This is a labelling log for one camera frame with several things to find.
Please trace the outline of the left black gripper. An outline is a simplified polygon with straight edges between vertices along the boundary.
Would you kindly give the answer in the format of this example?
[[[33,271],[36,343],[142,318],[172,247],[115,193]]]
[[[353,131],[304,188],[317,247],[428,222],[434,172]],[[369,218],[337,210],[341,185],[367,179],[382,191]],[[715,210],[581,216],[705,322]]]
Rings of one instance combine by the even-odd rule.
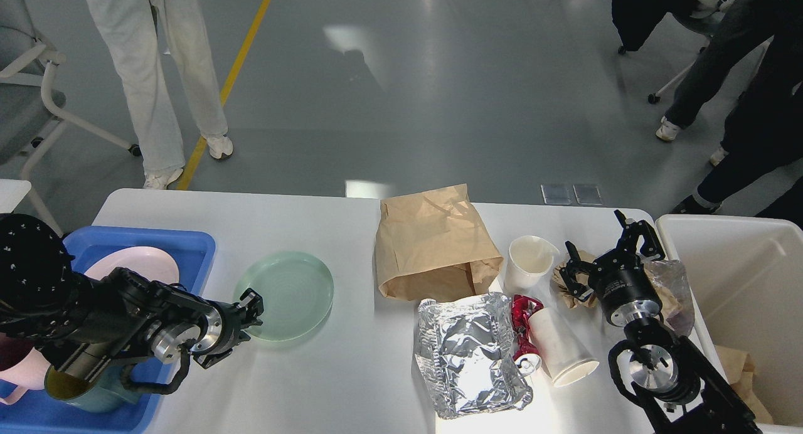
[[[250,340],[245,331],[263,325],[263,297],[253,288],[246,288],[235,304],[209,302],[204,311],[206,328],[190,349],[193,360],[203,369],[209,369],[233,353],[242,342]]]

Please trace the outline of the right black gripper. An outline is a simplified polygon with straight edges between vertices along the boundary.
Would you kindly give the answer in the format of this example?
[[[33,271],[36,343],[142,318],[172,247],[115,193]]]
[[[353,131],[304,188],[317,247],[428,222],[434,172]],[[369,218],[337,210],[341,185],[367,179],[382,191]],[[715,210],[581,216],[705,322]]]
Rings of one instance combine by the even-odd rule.
[[[635,319],[661,314],[662,302],[646,276],[643,263],[664,260],[666,254],[650,223],[634,221],[620,210],[615,210],[614,215],[622,227],[614,250],[597,258],[593,256],[593,260],[582,260],[578,248],[566,241],[570,259],[560,275],[573,297],[584,302],[593,291],[607,322],[624,327]],[[579,272],[588,276],[587,285],[577,282]],[[590,286],[592,272],[593,288]]]

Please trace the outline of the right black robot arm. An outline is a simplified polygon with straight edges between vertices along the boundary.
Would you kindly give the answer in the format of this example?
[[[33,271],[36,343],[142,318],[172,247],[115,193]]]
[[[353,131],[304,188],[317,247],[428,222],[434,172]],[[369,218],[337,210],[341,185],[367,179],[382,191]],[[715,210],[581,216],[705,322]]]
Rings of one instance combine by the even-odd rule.
[[[753,411],[697,346],[664,323],[662,302],[644,262],[665,257],[654,228],[614,214],[622,227],[616,246],[592,262],[565,243],[560,271],[568,293],[595,295],[606,322],[624,331],[609,352],[610,375],[622,396],[645,411],[657,433],[758,433]]]

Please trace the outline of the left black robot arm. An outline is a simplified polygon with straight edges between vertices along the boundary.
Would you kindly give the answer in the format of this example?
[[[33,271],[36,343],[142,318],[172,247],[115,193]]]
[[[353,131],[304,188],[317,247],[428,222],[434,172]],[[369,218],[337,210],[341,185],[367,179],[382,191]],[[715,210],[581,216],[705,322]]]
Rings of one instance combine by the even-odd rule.
[[[3,334],[31,340],[79,383],[116,365],[125,389],[171,394],[192,361],[210,368],[262,323],[263,297],[252,288],[223,303],[127,267],[96,280],[72,269],[62,238],[42,220],[4,213],[1,228]]]

